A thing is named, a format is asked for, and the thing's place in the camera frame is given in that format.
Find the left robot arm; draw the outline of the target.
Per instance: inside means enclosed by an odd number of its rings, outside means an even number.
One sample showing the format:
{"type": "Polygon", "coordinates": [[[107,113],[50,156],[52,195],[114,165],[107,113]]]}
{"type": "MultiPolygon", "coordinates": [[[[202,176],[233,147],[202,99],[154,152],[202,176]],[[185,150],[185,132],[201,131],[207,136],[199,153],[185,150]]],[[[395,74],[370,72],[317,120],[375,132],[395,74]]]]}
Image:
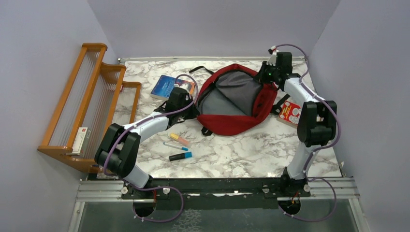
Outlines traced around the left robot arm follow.
{"type": "Polygon", "coordinates": [[[95,162],[133,185],[139,198],[152,192],[151,176],[138,167],[137,153],[140,143],[151,136],[166,131],[181,119],[194,119],[199,112],[193,96],[181,87],[171,91],[169,99],[149,116],[131,124],[111,124],[94,156],[95,162]]]}

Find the red backpack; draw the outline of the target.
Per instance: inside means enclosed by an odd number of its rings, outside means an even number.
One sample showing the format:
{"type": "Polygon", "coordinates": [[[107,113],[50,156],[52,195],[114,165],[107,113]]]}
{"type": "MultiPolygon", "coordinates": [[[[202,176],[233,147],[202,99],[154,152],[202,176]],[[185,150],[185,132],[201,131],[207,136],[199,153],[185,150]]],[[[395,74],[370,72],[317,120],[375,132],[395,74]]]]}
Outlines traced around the red backpack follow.
{"type": "Polygon", "coordinates": [[[271,114],[278,88],[255,81],[255,70],[234,63],[216,72],[207,72],[210,77],[196,100],[202,135],[238,135],[259,125],[271,114]]]}

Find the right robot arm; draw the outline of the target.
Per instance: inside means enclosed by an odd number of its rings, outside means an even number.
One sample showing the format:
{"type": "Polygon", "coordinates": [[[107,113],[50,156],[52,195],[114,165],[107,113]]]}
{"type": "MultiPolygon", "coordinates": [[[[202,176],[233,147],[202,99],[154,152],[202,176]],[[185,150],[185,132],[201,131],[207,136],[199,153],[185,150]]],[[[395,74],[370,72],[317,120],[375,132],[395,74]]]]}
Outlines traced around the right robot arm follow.
{"type": "Polygon", "coordinates": [[[297,126],[299,145],[290,164],[284,169],[279,183],[283,196],[291,197],[304,192],[307,174],[314,158],[335,138],[337,122],[334,101],[317,96],[293,73],[292,54],[269,49],[271,57],[262,63],[256,80],[262,84],[275,84],[301,107],[297,126]]]}

